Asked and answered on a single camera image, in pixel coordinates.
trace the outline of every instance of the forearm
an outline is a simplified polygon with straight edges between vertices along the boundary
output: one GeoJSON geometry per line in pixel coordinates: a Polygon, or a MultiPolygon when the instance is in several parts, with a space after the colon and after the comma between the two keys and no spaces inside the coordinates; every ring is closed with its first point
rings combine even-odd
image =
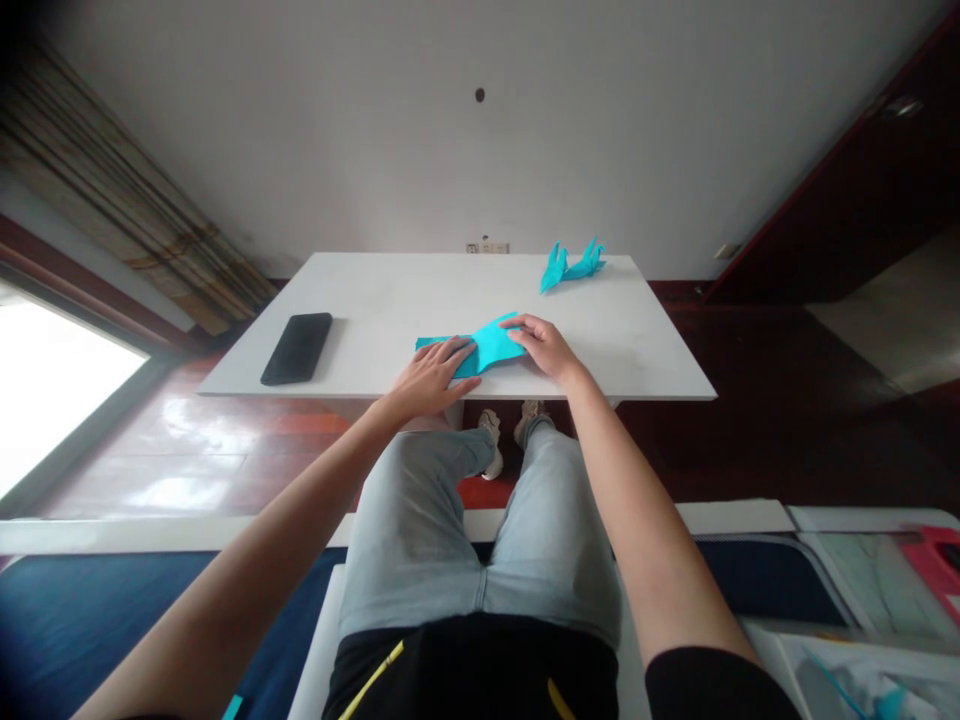
{"type": "Polygon", "coordinates": [[[404,421],[375,403],[210,563],[77,717],[219,717],[404,421]]]}
{"type": "Polygon", "coordinates": [[[563,384],[644,661],[685,645],[754,660],[673,501],[596,382],[578,366],[563,384]]]}

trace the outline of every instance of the yellow stripe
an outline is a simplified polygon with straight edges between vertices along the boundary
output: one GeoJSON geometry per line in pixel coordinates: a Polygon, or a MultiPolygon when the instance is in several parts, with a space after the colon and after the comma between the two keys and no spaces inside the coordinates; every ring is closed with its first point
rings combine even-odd
{"type": "Polygon", "coordinates": [[[390,667],[390,663],[400,657],[400,653],[402,652],[403,640],[401,640],[400,644],[397,645],[389,655],[387,655],[387,659],[380,663],[380,667],[374,671],[373,675],[370,676],[370,679],[367,680],[366,684],[360,688],[360,692],[358,692],[357,696],[350,702],[349,705],[347,705],[347,709],[343,711],[343,715],[340,716],[340,720],[350,720],[350,718],[353,717],[353,713],[357,711],[357,705],[359,705],[360,701],[363,700],[363,696],[367,694],[367,690],[370,689],[370,686],[373,685],[374,681],[378,677],[383,675],[384,670],[390,667]]]}
{"type": "Polygon", "coordinates": [[[570,710],[570,706],[567,705],[560,691],[557,689],[553,678],[547,678],[547,692],[550,693],[550,699],[553,700],[553,707],[556,708],[560,720],[577,720],[573,716],[573,711],[570,710]]]}

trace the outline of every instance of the blue origami crane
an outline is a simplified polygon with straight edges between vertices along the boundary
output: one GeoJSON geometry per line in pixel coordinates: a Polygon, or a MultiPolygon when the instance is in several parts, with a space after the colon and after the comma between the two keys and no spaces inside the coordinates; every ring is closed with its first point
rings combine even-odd
{"type": "Polygon", "coordinates": [[[606,248],[603,245],[597,245],[597,239],[594,238],[583,251],[583,258],[571,268],[567,268],[567,249],[561,248],[560,243],[554,243],[553,250],[547,258],[547,269],[540,280],[540,294],[543,295],[554,285],[564,280],[579,280],[585,277],[592,277],[597,270],[607,263],[600,259],[600,253],[606,248]]]}
{"type": "MultiPolygon", "coordinates": [[[[520,357],[524,353],[522,345],[515,343],[507,336],[507,329],[500,327],[500,323],[507,318],[516,316],[517,313],[507,313],[501,315],[488,325],[484,325],[472,335],[464,337],[471,338],[476,344],[477,349],[470,353],[466,359],[457,368],[453,374],[455,378],[473,377],[479,375],[488,367],[501,360],[520,357]]],[[[419,350],[424,345],[431,345],[435,342],[443,342],[450,336],[436,338],[417,338],[417,347],[419,350]]]]}

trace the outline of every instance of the white table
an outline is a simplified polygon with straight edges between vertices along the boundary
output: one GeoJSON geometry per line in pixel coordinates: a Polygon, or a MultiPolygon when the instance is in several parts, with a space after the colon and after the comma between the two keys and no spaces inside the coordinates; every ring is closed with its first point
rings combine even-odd
{"type": "MultiPolygon", "coordinates": [[[[593,278],[540,295],[547,255],[316,253],[201,384],[202,395],[383,395],[418,337],[468,334],[508,312],[553,322],[604,394],[621,400],[716,397],[629,256],[593,278]],[[333,326],[310,382],[267,387],[260,375],[291,315],[329,312],[333,326]]],[[[529,358],[487,370],[469,399],[560,399],[529,358]]],[[[342,405],[333,403],[334,411],[342,405]]]]}

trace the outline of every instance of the smartphone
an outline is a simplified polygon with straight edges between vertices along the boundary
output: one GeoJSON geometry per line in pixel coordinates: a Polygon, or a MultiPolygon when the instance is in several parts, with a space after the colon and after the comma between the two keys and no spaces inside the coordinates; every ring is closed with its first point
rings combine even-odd
{"type": "Polygon", "coordinates": [[[260,382],[264,385],[287,385],[312,379],[332,324],[333,316],[330,313],[291,317],[260,376],[260,382]]]}

